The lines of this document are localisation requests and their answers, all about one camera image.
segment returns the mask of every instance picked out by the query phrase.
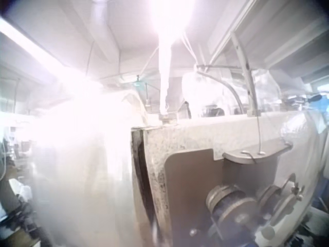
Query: speckled metal surface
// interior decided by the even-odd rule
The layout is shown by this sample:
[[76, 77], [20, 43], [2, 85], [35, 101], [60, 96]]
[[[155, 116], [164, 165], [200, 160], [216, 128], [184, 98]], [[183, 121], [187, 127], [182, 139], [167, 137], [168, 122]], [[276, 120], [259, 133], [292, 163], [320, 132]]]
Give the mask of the speckled metal surface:
[[[318, 112], [266, 113], [260, 117], [262, 141], [283, 137], [294, 145], [292, 150], [282, 154], [279, 159], [275, 184], [282, 186], [287, 177], [295, 173], [300, 185], [306, 187], [303, 202], [289, 215], [289, 218], [294, 217], [294, 221], [286, 223], [284, 219], [284, 226], [277, 229], [276, 237], [272, 241], [258, 236], [258, 241], [262, 244], [279, 245], [306, 211], [322, 169], [320, 159], [326, 138], [325, 128], [323, 118]], [[163, 167], [167, 157], [186, 150], [213, 149], [214, 159], [219, 160], [225, 151], [242, 149], [257, 143], [257, 119], [248, 118], [246, 115], [187, 120], [176, 125], [144, 129], [145, 158], [151, 190], [166, 245], [172, 245]]]

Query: ceiling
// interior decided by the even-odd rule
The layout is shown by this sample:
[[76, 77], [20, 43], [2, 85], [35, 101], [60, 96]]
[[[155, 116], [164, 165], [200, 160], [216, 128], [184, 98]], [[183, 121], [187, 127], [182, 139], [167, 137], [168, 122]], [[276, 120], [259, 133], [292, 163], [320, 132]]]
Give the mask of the ceiling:
[[[157, 47], [149, 1], [109, 0], [105, 11], [97, 0], [21, 0], [4, 17], [63, 64], [83, 73], [88, 70], [90, 78], [113, 85], [122, 81], [121, 76], [140, 74]], [[105, 17], [98, 19], [97, 10]], [[196, 0], [186, 34], [199, 63], [238, 65], [229, 40], [233, 29], [251, 66], [284, 73], [291, 79], [283, 81], [287, 87], [294, 81], [310, 83], [329, 75], [329, 25], [312, 1]], [[30, 55], [3, 35], [0, 38], [2, 77], [20, 78], [21, 90], [27, 92], [56, 82]], [[150, 85], [153, 109], [159, 104], [157, 60], [156, 53], [143, 75]], [[172, 111], [183, 101], [181, 77], [194, 63], [177, 41], [167, 98]], [[137, 90], [145, 100], [145, 90]]]

